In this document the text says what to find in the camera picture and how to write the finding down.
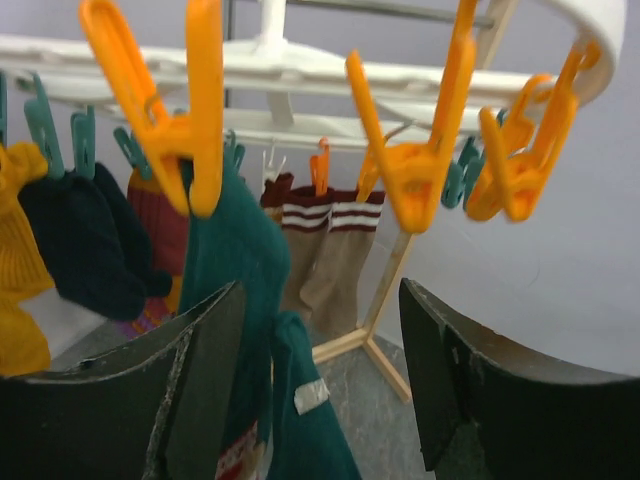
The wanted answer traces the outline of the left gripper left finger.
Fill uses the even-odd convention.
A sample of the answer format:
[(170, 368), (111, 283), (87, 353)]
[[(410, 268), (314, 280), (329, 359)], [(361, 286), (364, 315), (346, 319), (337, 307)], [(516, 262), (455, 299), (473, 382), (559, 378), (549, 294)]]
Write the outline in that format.
[(3, 379), (2, 477), (213, 478), (244, 308), (232, 283), (72, 368)]

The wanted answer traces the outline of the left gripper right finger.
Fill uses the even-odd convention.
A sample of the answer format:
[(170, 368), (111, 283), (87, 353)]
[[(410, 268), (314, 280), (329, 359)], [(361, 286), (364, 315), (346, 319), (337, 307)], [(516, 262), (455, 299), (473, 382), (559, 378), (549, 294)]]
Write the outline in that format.
[(425, 468), (440, 479), (635, 479), (639, 381), (525, 347), (403, 279)]

